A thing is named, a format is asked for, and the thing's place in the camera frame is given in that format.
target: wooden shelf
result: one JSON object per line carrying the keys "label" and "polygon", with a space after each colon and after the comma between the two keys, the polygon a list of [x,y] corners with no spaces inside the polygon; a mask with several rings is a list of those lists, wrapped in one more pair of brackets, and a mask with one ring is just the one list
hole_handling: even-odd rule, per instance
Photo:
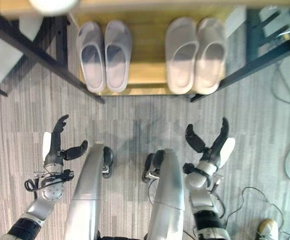
{"label": "wooden shelf", "polygon": [[[74,12],[108,12],[138,10],[142,8],[156,9],[161,6],[178,8],[181,6],[201,6],[214,4],[217,6],[247,5],[261,7],[266,5],[290,6],[290,0],[81,0]],[[17,17],[23,14],[33,14],[36,11],[29,0],[0,0],[0,13],[7,17]]]}
{"label": "wooden shelf", "polygon": [[103,32],[110,20],[122,20],[132,33],[133,50],[127,89],[121,93],[113,93],[106,89],[100,95],[166,95],[173,94],[167,86],[165,63],[165,34],[169,24],[174,19],[183,16],[190,16],[197,23],[209,16],[224,21],[231,11],[230,6],[209,5],[204,8],[159,7],[156,10],[73,13],[72,17],[78,27],[87,21],[95,21],[101,26]]}

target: floor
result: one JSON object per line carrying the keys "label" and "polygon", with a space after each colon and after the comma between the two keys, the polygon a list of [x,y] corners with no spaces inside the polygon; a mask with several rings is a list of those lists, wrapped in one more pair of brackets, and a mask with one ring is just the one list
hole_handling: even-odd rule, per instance
{"label": "floor", "polygon": [[[76,29],[69,31],[69,68],[78,75],[75,49]],[[244,65],[244,26],[228,39],[227,72]],[[48,48],[55,56],[55,41]],[[276,91],[286,96],[276,67],[247,77],[199,102],[189,103],[184,96],[113,96],[106,104],[90,97],[61,80],[39,64],[27,61],[0,86],[9,97],[0,96],[0,236],[6,233],[33,195],[24,181],[42,169],[42,138],[57,119],[69,114],[62,134],[64,149],[88,140],[102,141],[115,153],[111,179],[103,181],[100,231],[103,236],[142,239],[147,233],[151,206],[141,182],[144,160],[160,148],[173,148],[183,163],[197,163],[200,156],[187,145],[186,126],[210,145],[219,134],[221,119],[226,116],[236,147],[229,162],[219,171],[224,176],[218,194],[227,215],[241,203],[241,190],[254,186],[262,190],[284,214],[283,230],[290,233],[290,181],[284,174],[283,159],[290,146],[290,105],[278,102],[270,92],[273,80]],[[281,64],[290,85],[290,57]],[[84,157],[66,162],[78,176]],[[39,233],[38,240],[63,239],[64,225],[75,177],[66,184],[66,194]],[[249,190],[245,205],[228,222],[232,240],[254,239],[264,218],[281,218],[261,195]],[[184,229],[192,233],[193,217],[186,196]]]}

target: cable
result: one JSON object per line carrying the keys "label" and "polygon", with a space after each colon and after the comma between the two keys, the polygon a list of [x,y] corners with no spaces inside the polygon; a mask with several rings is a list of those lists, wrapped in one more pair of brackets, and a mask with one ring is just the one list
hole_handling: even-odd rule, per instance
{"label": "cable", "polygon": [[196,233],[195,233],[195,228],[197,228],[197,227],[196,226],[193,227],[193,234],[194,234],[195,237],[197,237]]}
{"label": "cable", "polygon": [[[289,105],[290,105],[290,101],[284,100],[283,98],[279,97],[279,96],[277,95],[277,93],[274,91],[274,84],[273,84],[273,83],[274,83],[274,78],[275,78],[275,75],[276,75],[277,73],[279,73],[279,75],[280,75],[280,77],[281,77],[281,80],[282,80],[282,82],[283,82],[283,84],[284,84],[284,86],[285,86],[285,89],[287,90],[288,95],[290,96],[290,87],[289,87],[289,85],[287,84],[286,78],[284,77],[284,75],[283,75],[283,73],[281,72],[281,69],[280,69],[280,65],[281,65],[281,63],[282,63],[282,62],[276,64],[276,70],[275,70],[275,72],[274,72],[274,76],[273,76],[273,78],[271,79],[271,87],[270,87],[270,90],[271,90],[271,93],[272,93],[272,95],[274,96],[275,99],[277,99],[277,100],[279,100],[279,101],[281,101],[281,102],[283,102],[283,103],[285,103],[285,104],[289,104]],[[288,150],[287,150],[287,152],[286,152],[286,154],[285,154],[285,157],[284,157],[284,171],[285,171],[286,176],[287,176],[288,179],[290,180],[290,174],[289,174],[289,172],[287,171],[287,163],[288,163],[287,160],[288,160],[289,154],[290,154],[290,147],[288,148]]]}
{"label": "cable", "polygon": [[154,179],[153,181],[150,182],[149,186],[148,186],[148,189],[147,189],[147,196],[148,196],[148,199],[149,199],[149,202],[150,202],[150,205],[153,206],[153,202],[151,201],[150,199],[150,195],[149,195],[149,192],[150,192],[150,187],[151,185],[156,181],[157,179]]}
{"label": "cable", "polygon": [[[148,189],[147,189],[147,196],[148,196],[148,199],[149,199],[149,202],[150,202],[150,204],[153,206],[153,202],[151,201],[151,199],[150,199],[150,188],[151,188],[151,186],[152,186],[152,184],[156,181],[156,180],[158,180],[158,179],[154,179],[153,181],[151,181],[150,182],[150,184],[148,185]],[[185,233],[185,234],[187,234],[190,238],[192,238],[193,240],[196,240],[192,235],[190,235],[188,232],[186,232],[185,230],[183,230],[183,232]]]}
{"label": "cable", "polygon": [[35,179],[35,183],[31,179],[28,179],[25,181],[25,189],[29,192],[34,193],[35,199],[37,199],[36,197],[37,197],[38,190],[44,189],[46,187],[49,187],[51,185],[55,185],[58,183],[64,183],[64,182],[70,181],[71,179],[74,178],[74,172],[71,171],[70,169],[64,170],[63,173],[59,173],[59,172],[51,173],[51,172],[49,172],[48,174],[49,174],[49,176],[46,177],[46,175],[45,175],[44,179],[41,181],[41,187],[38,187],[39,179],[38,179],[38,181],[36,181],[37,178]]}
{"label": "cable", "polygon": [[274,207],[278,210],[278,212],[279,212],[279,214],[280,214],[280,216],[281,216],[281,224],[280,224],[278,230],[279,230],[281,233],[284,233],[284,234],[288,235],[289,237],[288,237],[287,240],[289,240],[289,239],[290,239],[290,233],[287,233],[287,232],[285,232],[284,230],[282,230],[282,227],[283,227],[283,225],[284,225],[284,215],[283,215],[282,211],[280,210],[280,208],[279,208],[276,204],[270,202],[270,201],[268,200],[268,198],[266,197],[266,195],[265,195],[261,190],[259,190],[259,189],[256,188],[256,187],[251,187],[251,186],[246,186],[246,187],[244,187],[244,189],[241,191],[241,197],[242,197],[241,205],[240,205],[236,210],[232,211],[232,212],[227,216],[227,219],[226,219],[225,224],[224,224],[224,228],[225,228],[225,229],[227,228],[227,223],[228,223],[229,218],[230,218],[233,214],[235,214],[236,212],[238,212],[239,210],[242,209],[242,207],[243,207],[243,205],[244,205],[244,203],[245,203],[244,192],[245,192],[247,189],[253,189],[253,190],[259,192],[259,193],[264,197],[266,203],[268,203],[268,204],[274,206]]}
{"label": "cable", "polygon": [[189,234],[188,232],[186,232],[185,230],[183,230],[183,232],[184,232],[185,234],[187,234],[190,238],[196,240],[192,235],[190,235],[190,234]]}
{"label": "cable", "polygon": [[226,207],[225,207],[225,204],[224,204],[224,202],[220,199],[220,197],[219,197],[219,195],[218,195],[217,193],[214,193],[214,194],[215,194],[215,196],[216,196],[216,199],[220,202],[220,204],[221,204],[221,206],[222,206],[222,208],[223,208],[223,213],[222,213],[222,215],[221,215],[219,218],[223,218],[224,215],[226,214]]}

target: pair of slippers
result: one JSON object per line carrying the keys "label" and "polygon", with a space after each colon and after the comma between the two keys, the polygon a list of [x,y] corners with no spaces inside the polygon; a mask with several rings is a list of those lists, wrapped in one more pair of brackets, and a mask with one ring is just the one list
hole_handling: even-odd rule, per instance
{"label": "pair of slippers", "polygon": [[197,30],[192,18],[173,21],[165,40],[169,89],[175,94],[216,91],[226,58],[225,40],[224,25],[216,18],[205,18]]}
{"label": "pair of slippers", "polygon": [[122,92],[128,83],[132,36],[119,20],[108,23],[105,39],[100,26],[88,21],[77,36],[77,50],[87,89],[100,93],[106,84],[112,92]]}

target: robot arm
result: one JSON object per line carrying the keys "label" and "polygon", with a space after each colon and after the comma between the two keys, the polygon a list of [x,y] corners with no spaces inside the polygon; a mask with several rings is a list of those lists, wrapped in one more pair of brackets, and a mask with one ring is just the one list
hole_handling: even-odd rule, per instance
{"label": "robot arm", "polygon": [[74,173],[70,169],[63,170],[63,160],[80,157],[87,150],[88,142],[83,141],[80,146],[66,151],[61,150],[60,133],[64,130],[64,122],[69,116],[61,117],[52,133],[44,134],[43,166],[46,172],[35,172],[35,179],[27,180],[25,187],[34,193],[34,201],[27,207],[18,221],[1,240],[34,240],[54,205],[64,194],[64,182],[70,181]]}
{"label": "robot arm", "polygon": [[235,145],[235,139],[228,138],[229,125],[223,118],[219,136],[212,147],[206,147],[204,141],[196,135],[193,125],[186,129],[186,141],[198,153],[203,153],[198,165],[186,163],[183,172],[186,177],[186,187],[189,189],[189,201],[195,218],[197,235],[200,240],[230,240],[227,231],[223,228],[218,217],[212,192],[219,184],[217,181],[211,191],[211,178],[228,160]]}

